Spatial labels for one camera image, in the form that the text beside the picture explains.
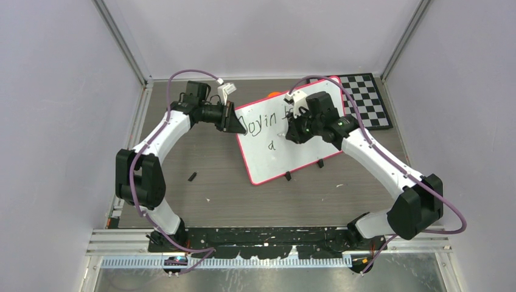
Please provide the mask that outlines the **pink framed whiteboard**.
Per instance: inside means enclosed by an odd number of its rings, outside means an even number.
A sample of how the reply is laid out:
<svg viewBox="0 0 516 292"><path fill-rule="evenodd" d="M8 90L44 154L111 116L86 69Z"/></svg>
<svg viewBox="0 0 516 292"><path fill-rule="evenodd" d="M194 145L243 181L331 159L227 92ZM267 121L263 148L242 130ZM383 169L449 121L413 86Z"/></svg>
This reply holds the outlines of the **pink framed whiteboard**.
<svg viewBox="0 0 516 292"><path fill-rule="evenodd" d="M319 159L327 159L341 152L321 137L314 137L304 144L296 144L280 137L287 132L287 114L293 106L284 101L287 91L275 97L266 97L235 110L246 128L246 134L238 134L237 142L243 161L254 185L280 178L285 172L294 172Z"/></svg>

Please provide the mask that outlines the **black marker cap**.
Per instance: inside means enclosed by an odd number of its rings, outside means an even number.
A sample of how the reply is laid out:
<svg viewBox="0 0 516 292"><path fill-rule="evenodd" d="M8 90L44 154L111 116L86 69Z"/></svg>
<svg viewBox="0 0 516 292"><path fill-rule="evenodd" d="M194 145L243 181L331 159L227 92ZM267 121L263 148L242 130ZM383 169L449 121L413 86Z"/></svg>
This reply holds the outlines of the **black marker cap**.
<svg viewBox="0 0 516 292"><path fill-rule="evenodd" d="M193 174L191 174L189 176L189 178L187 179L188 182L192 182L196 178L196 176L197 176L197 172L193 172Z"/></svg>

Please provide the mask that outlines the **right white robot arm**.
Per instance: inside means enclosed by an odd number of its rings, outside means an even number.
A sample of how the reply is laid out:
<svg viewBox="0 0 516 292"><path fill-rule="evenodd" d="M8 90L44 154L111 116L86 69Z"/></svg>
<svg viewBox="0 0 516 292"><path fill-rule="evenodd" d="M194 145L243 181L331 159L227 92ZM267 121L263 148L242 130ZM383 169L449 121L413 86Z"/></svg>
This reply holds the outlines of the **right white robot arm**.
<svg viewBox="0 0 516 292"><path fill-rule="evenodd" d="M347 224L347 241L351 247L364 249L379 235L395 234L411 240L443 216L442 180L403 164L374 140L367 129L360 128L353 115L340 115L328 92L307 95L294 91L286 94L284 101L293 106L293 111L287 114L287 140L304 144L321 137L358 161L394 198L390 209L366 212Z"/></svg>

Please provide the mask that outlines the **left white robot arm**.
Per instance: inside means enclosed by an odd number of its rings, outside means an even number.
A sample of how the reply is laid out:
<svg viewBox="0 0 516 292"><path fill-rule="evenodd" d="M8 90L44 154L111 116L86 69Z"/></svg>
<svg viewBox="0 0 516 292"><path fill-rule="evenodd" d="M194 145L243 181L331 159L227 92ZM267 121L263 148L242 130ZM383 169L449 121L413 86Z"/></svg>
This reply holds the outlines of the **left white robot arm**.
<svg viewBox="0 0 516 292"><path fill-rule="evenodd" d="M163 231L163 244L173 252L186 246L187 235L183 219L165 199L164 158L199 122L212 123L224 133L246 133L235 113L234 103L228 100L228 95L236 90L235 85L221 80L218 83L218 100L212 103L211 87L207 83L187 82L185 91L170 104L154 130L131 150L121 149L116 155L116 196L149 218L157 230Z"/></svg>

